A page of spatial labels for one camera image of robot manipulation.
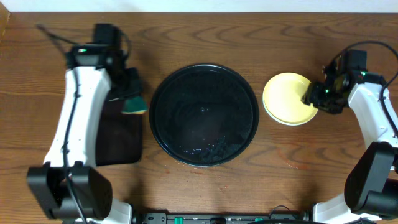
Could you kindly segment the mint green plate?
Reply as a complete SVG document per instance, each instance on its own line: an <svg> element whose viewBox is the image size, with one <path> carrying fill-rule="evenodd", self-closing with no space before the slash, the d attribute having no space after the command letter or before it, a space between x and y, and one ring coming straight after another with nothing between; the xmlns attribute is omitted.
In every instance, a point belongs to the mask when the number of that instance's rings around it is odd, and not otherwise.
<svg viewBox="0 0 398 224"><path fill-rule="evenodd" d="M278 104L263 102L267 114L280 124L287 126L299 126L311 121L318 113L312 106L287 105L279 107Z"/></svg>

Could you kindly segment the green yellow sponge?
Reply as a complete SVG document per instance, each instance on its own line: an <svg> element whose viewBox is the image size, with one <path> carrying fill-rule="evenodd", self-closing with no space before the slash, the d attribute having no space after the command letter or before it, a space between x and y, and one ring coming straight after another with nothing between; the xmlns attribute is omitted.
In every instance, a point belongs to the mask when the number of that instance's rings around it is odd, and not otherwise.
<svg viewBox="0 0 398 224"><path fill-rule="evenodd" d="M122 114L144 114L146 111L147 105L142 96L126 99L121 110Z"/></svg>

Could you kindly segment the yellow plate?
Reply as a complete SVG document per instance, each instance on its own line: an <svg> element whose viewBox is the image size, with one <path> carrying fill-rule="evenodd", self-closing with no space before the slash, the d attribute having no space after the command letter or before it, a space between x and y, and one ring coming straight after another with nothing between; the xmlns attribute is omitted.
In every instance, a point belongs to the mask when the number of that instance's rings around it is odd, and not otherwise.
<svg viewBox="0 0 398 224"><path fill-rule="evenodd" d="M279 107L306 105L301 99L309 84L311 84L309 79L297 73L280 73L266 83L262 103L278 104Z"/></svg>

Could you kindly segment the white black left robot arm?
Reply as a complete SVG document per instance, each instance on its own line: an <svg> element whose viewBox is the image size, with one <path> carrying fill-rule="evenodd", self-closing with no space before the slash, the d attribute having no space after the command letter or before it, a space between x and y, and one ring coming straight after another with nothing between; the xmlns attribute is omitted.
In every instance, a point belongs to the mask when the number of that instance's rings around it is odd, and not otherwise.
<svg viewBox="0 0 398 224"><path fill-rule="evenodd" d="M96 171L96 137L105 101L124 100L123 114L147 106L128 86L128 57L119 44L75 45L66 53L66 89L52 145L27 183L49 219L71 223L132 223L132 205L113 197L110 181Z"/></svg>

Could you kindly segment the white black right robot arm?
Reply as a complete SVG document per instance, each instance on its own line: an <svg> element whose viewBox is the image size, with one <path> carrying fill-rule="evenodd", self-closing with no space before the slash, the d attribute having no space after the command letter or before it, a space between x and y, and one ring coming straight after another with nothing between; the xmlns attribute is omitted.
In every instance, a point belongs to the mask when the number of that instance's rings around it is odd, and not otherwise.
<svg viewBox="0 0 398 224"><path fill-rule="evenodd" d="M311 83L304 93L303 103L330 114L351 108L366 148L349 174L344 192L313 206L313 222L397 218L397 180L389 178L390 171L397 169L397 116L385 83L380 75L354 72L352 77L338 75Z"/></svg>

